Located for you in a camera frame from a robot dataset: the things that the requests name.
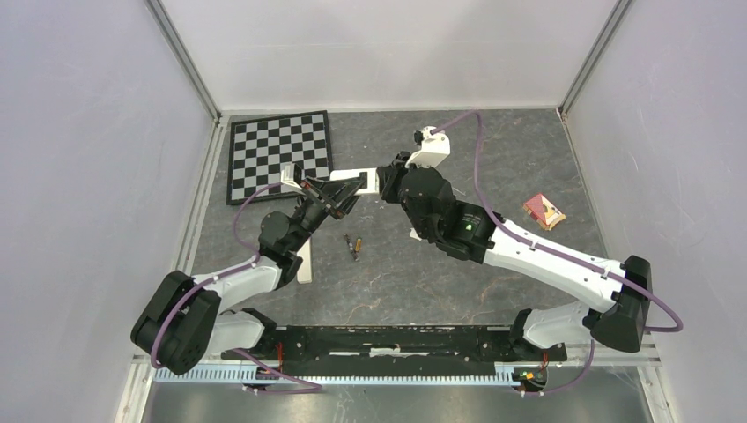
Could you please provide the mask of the red white remote control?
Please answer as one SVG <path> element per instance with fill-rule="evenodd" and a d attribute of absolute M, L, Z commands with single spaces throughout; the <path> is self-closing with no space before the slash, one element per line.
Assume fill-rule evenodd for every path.
<path fill-rule="evenodd" d="M 379 195 L 380 181 L 376 167 L 334 170 L 330 173 L 331 181 L 359 179 L 363 183 L 356 191 L 356 196 Z"/>

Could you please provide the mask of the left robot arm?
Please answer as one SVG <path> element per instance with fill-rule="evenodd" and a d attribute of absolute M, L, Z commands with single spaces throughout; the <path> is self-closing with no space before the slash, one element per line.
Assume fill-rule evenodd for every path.
<path fill-rule="evenodd" d="M 292 214 L 273 211 L 263 218 L 248 260 L 203 275 L 172 271 L 163 278 L 130 333 L 153 367 L 183 375 L 204 356 L 233 348 L 260 360 L 275 352 L 277 336 L 259 317 L 229 308 L 293 281 L 304 262 L 300 250 L 322 222 L 342 219 L 359 196 L 378 191 L 371 170 L 346 178 L 335 171 L 328 180 L 308 177 L 291 185 L 300 204 Z"/>

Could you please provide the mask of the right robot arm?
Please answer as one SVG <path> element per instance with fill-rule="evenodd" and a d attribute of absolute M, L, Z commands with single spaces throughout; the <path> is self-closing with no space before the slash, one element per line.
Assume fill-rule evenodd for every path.
<path fill-rule="evenodd" d="M 586 255 L 524 231 L 500 214 L 455 197 L 436 169 L 406 163 L 408 152 L 377 167 L 378 190 L 402 206 L 416 238 L 454 259 L 509 269 L 575 298 L 565 306 L 522 310 L 511 325 L 511 353 L 530 360 L 555 344 L 595 340 L 623 353 L 642 346 L 650 300 L 650 262 Z"/>

